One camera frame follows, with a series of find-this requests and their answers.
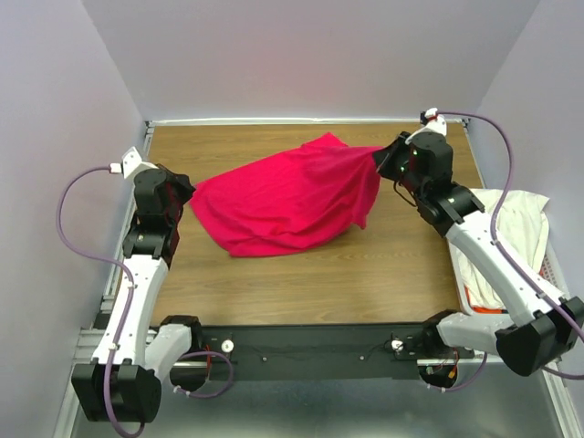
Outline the pink t-shirt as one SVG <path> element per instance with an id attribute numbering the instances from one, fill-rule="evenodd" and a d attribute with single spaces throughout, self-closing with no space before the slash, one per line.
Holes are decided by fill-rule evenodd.
<path id="1" fill-rule="evenodd" d="M 366 227 L 381 183 L 375 151 L 326 133 L 199 182 L 190 206 L 232 257 L 301 253 Z"/>

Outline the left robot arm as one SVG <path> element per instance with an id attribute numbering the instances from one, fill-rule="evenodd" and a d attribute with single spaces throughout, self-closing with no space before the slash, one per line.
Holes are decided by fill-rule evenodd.
<path id="1" fill-rule="evenodd" d="M 148 340 L 151 315 L 180 241 L 179 222 L 194 188 L 188 176 L 160 164 L 109 167 L 133 184 L 135 210 L 122 242 L 120 287 L 104 334 L 90 360 L 75 366 L 71 383 L 92 422 L 152 422 L 162 384 L 174 363 L 193 360 L 203 346 L 195 317 L 172 317 Z"/>

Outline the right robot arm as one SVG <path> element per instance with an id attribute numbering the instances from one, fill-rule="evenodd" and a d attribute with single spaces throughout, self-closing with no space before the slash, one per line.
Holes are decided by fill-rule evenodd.
<path id="1" fill-rule="evenodd" d="M 421 349 L 433 358 L 451 348 L 481 350 L 529 376 L 573 349 L 583 302 L 566 297 L 491 235 L 491 214 L 452 179 L 453 156 L 444 135 L 430 131 L 403 132 L 372 154 L 378 174 L 406 189 L 420 217 L 466 256 L 506 308 L 505 316 L 445 310 L 425 322 Z"/>

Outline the cream white t-shirt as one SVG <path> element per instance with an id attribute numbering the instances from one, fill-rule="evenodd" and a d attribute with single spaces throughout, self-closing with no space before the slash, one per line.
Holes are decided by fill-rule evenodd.
<path id="1" fill-rule="evenodd" d="M 512 190 L 496 218 L 497 232 L 535 270 L 542 267 L 547 249 L 549 223 L 545 207 L 548 201 L 542 194 Z M 453 251 L 469 306 L 506 309 L 478 268 L 458 248 Z"/>

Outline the orange garment in basket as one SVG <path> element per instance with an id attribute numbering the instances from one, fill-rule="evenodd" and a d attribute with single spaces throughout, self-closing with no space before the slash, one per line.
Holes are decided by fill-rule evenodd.
<path id="1" fill-rule="evenodd" d="M 475 313 L 479 313 L 479 314 L 507 314 L 507 310 L 504 308 L 484 308 L 484 307 L 478 307 L 478 306 L 471 306 L 471 309 L 473 310 L 473 312 Z"/>

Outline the white laundry basket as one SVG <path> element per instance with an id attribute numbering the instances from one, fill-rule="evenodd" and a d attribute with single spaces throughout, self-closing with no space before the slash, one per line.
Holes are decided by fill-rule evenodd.
<path id="1" fill-rule="evenodd" d="M 470 306 L 467 302 L 466 296 L 465 296 L 464 285 L 462 282 L 462 275 L 460 274 L 460 270 L 459 270 L 459 268 L 454 260 L 454 251 L 453 251 L 454 248 L 455 248 L 455 246 L 453 246 L 453 245 L 449 246 L 451 260 L 452 260 L 453 268 L 454 268 L 455 281 L 456 281 L 457 290 L 458 290 L 459 303 L 460 303 L 460 306 L 461 306 L 461 309 L 463 310 L 463 312 L 465 312 L 467 314 L 471 314 L 471 313 L 473 313 L 473 310 L 470 308 Z M 564 277 L 561 273 L 561 269 L 558 266 L 558 260 L 555 256 L 555 253 L 551 247 L 551 244 L 548 242 L 548 240 L 547 240 L 546 254 L 544 257 L 542 267 L 536 271 L 539 273 L 540 276 L 542 276 L 544 279 L 546 279 L 553 286 L 557 287 L 558 289 L 560 289 L 564 293 L 568 293 L 568 287 L 567 287 L 566 282 L 564 280 Z"/>

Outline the aluminium table frame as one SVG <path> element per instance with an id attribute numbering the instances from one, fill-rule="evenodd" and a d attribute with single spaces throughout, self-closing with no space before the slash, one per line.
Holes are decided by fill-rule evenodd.
<path id="1" fill-rule="evenodd" d="M 410 130 L 409 123 L 159 125 L 149 140 L 140 140 L 136 149 L 145 161 L 188 175 L 196 189 L 202 181 L 295 149 L 326 133 L 349 146 L 378 151 Z M 446 140 L 454 151 L 453 181 L 465 187 L 476 186 L 479 173 L 462 126 L 450 125 Z M 108 257 L 119 282 L 121 270 L 114 263 L 122 259 L 122 242 L 130 228 L 135 201 L 132 182 L 110 174 L 109 165 L 120 162 L 128 149 L 91 167 L 102 180 L 113 179 L 125 191 L 123 219 L 114 233 L 116 251 Z M 451 244 L 420 217 L 404 187 L 380 178 L 365 228 L 353 225 L 332 241 L 293 255 L 230 256 L 203 229 L 188 202 L 179 222 L 180 241 L 155 301 L 147 339 L 153 340 L 172 317 L 197 318 L 193 344 L 173 369 L 184 359 L 223 357 L 203 347 L 205 326 L 420 323 L 423 329 L 428 319 L 445 310 L 465 313 L 459 303 Z M 519 380 L 531 381 L 553 362 L 524 377 L 496 355 L 469 350 L 474 356 L 454 360 L 447 377 L 439 375 L 437 365 L 426 364 L 418 379 L 409 380 L 430 411 L 439 411 L 442 416 L 455 412 L 457 399 L 479 388 L 485 372 L 495 365 Z M 223 402 L 250 382 L 227 381 L 218 391 L 187 391 L 172 384 L 170 374 L 162 384 L 156 417 L 162 411 L 165 395 L 188 403 Z M 119 426 L 97 423 L 107 424 L 120 437 L 142 437 L 152 422 L 123 422 Z"/>

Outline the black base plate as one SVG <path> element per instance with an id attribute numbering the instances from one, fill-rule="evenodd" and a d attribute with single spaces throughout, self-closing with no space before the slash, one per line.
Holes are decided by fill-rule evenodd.
<path id="1" fill-rule="evenodd" d="M 170 381 L 218 391 L 227 381 L 416 380 L 426 364 L 447 377 L 469 349 L 429 351 L 420 323 L 205 326 L 203 347 L 223 357 L 179 361 Z"/>

